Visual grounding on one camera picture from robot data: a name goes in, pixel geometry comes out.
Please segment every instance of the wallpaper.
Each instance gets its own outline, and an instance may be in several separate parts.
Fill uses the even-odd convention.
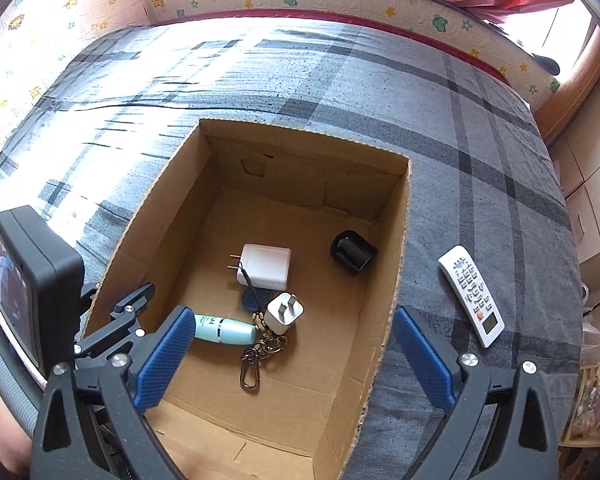
[[[432,0],[146,0],[152,23],[237,9],[337,12],[417,32],[480,58],[500,71],[536,110],[559,83],[531,56],[465,13]]]
[[[0,18],[0,150],[85,46],[148,23],[144,0],[13,0]]]

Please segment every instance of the white power adapter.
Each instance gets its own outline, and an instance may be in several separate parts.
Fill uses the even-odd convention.
[[[278,335],[289,330],[302,313],[304,308],[293,294],[283,292],[274,298],[264,313],[264,322]]]
[[[231,254],[231,257],[240,260],[240,264],[248,274],[253,286],[257,288],[270,288],[272,290],[286,290],[291,249],[245,244],[240,256]],[[244,278],[239,267],[228,267],[230,269],[237,269],[236,278],[238,282],[248,286],[247,280]]]

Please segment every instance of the remote display screen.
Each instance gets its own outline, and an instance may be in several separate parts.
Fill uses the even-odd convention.
[[[498,320],[496,319],[495,312],[492,312],[491,315],[482,322],[482,327],[484,331],[488,334],[493,330],[493,328],[498,324]]]
[[[31,334],[31,307],[29,285],[0,236],[0,309],[14,335],[37,365]]]

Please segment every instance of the bed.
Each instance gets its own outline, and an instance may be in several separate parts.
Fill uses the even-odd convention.
[[[560,435],[580,352],[570,221],[525,102],[463,60],[374,28],[225,18],[118,30],[88,46],[0,154],[0,210],[31,204],[97,282],[148,186],[199,118],[341,136],[413,163],[399,304],[458,352],[536,363]],[[437,259],[474,255],[506,330],[482,350]],[[443,413],[391,338],[344,478],[399,479]],[[486,434],[485,410],[465,461]]]

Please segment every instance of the carabiner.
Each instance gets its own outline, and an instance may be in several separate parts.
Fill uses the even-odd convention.
[[[249,365],[253,365],[256,380],[253,384],[246,381]],[[240,370],[240,386],[245,390],[256,390],[260,387],[260,357],[253,348],[247,348],[242,356],[242,369]]]

